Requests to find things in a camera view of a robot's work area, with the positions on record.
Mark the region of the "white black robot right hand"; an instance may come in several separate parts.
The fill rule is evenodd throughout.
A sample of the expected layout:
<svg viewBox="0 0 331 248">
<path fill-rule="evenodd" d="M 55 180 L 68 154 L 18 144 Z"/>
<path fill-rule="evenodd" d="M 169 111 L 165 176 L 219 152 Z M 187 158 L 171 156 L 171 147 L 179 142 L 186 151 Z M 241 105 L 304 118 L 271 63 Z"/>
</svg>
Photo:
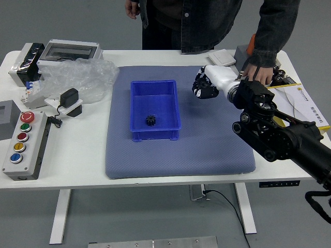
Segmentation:
<svg viewBox="0 0 331 248">
<path fill-rule="evenodd" d="M 227 100 L 233 103 L 239 86 L 236 79 L 237 75 L 230 67 L 206 65 L 198 71 L 192 91 L 199 99 L 215 98 L 222 91 Z"/>
</svg>

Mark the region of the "person's left hand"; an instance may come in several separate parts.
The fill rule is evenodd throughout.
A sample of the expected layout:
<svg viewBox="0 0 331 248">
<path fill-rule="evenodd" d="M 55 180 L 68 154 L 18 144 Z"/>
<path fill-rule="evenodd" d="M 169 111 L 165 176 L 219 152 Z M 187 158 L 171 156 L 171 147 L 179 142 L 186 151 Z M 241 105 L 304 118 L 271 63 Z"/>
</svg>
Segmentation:
<svg viewBox="0 0 331 248">
<path fill-rule="evenodd" d="M 253 64 L 248 64 L 243 76 L 247 76 L 249 81 L 259 81 L 262 85 L 269 85 L 272 82 L 273 68 L 257 67 Z"/>
</svg>

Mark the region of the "person's right hand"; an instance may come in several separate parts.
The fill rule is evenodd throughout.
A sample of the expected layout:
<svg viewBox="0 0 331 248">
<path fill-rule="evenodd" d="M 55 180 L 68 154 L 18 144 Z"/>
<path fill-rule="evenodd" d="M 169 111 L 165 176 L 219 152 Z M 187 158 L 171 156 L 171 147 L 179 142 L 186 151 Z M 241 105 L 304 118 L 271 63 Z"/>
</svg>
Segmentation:
<svg viewBox="0 0 331 248">
<path fill-rule="evenodd" d="M 129 18 L 135 20 L 137 16 L 140 14 L 139 1 L 125 0 L 125 12 Z"/>
</svg>

